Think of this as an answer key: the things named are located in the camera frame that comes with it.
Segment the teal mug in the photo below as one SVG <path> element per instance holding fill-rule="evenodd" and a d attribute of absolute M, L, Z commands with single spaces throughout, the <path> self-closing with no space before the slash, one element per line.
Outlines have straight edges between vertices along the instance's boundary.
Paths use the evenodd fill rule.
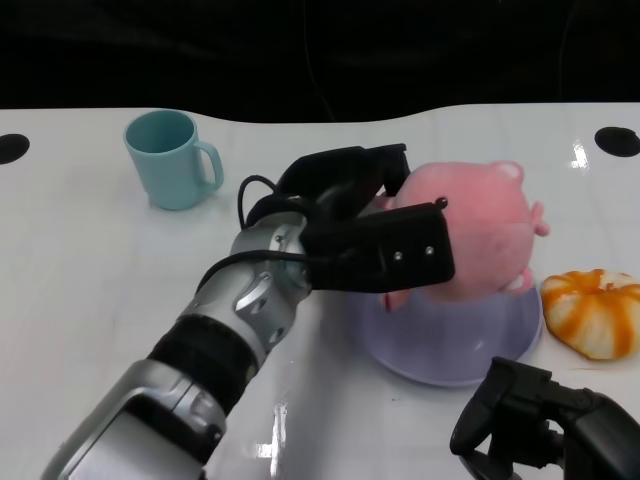
<path fill-rule="evenodd" d="M 158 110 L 133 120 L 124 131 L 142 186 L 151 201 L 167 210 L 197 205 L 224 182 L 220 155 L 198 139 L 193 119 L 175 110 Z M 207 181 L 200 150 L 210 158 L 215 182 Z"/>

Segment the orange striped ball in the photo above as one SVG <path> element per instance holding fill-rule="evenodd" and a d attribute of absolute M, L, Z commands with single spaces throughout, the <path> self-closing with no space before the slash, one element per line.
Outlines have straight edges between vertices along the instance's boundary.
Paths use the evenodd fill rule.
<path fill-rule="evenodd" d="M 552 275 L 541 296 L 549 331 L 585 357 L 616 360 L 640 349 L 640 284 L 629 275 Z"/>

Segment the white tabletop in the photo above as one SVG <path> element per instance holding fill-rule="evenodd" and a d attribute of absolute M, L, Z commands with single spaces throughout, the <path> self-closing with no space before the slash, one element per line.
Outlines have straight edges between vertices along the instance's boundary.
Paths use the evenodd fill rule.
<path fill-rule="evenodd" d="M 525 192 L 545 204 L 552 227 L 536 243 L 538 278 L 593 268 L 640 276 L 640 159 L 611 157 L 593 140 L 604 126 L 640 130 L 635 105 L 465 106 L 332 125 L 195 115 L 200 138 L 220 151 L 226 184 L 179 213 L 150 207 L 122 143 L 124 126 L 143 111 L 0 111 L 0 135 L 31 140 L 22 159 L 0 166 L 0 478 L 37 478 L 170 328 L 202 273 L 228 253 L 242 179 L 277 180 L 308 153 L 403 142 L 412 167 L 518 161 Z M 247 206 L 261 188 L 251 187 Z M 294 330 L 234 410 L 209 466 L 216 480 L 251 480 L 249 471 L 293 480 L 470 478 L 448 441 L 472 390 L 424 387 L 378 367 L 344 338 L 327 298 L 314 294 L 300 306 Z M 589 363 L 545 332 L 529 361 L 640 418 L 640 360 Z M 256 447 L 272 442 L 274 415 L 286 432 L 279 453 Z M 555 468 L 520 472 L 561 478 Z"/>

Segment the purple plastic bowl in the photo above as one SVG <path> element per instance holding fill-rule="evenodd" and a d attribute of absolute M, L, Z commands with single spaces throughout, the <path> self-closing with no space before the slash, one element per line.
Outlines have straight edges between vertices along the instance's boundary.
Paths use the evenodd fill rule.
<path fill-rule="evenodd" d="M 378 295 L 350 294 L 354 333 L 380 363 L 412 380 L 443 387 L 482 382 L 495 356 L 517 360 L 540 338 L 536 289 L 463 303 L 414 293 L 387 313 Z"/>

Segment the pink stuffed pig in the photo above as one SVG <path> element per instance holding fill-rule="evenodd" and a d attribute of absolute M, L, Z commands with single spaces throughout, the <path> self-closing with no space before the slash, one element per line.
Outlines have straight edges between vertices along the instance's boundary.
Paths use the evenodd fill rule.
<path fill-rule="evenodd" d="M 523 178 L 515 162 L 430 163 L 412 172 L 396 197 L 378 197 L 376 204 L 383 208 L 447 199 L 443 213 L 456 273 L 449 282 L 423 287 L 429 297 L 458 302 L 533 287 L 528 264 L 534 235 L 548 235 L 549 226 L 542 220 L 540 203 L 529 209 Z M 391 292 L 382 299 L 387 310 L 393 310 L 410 294 Z"/>

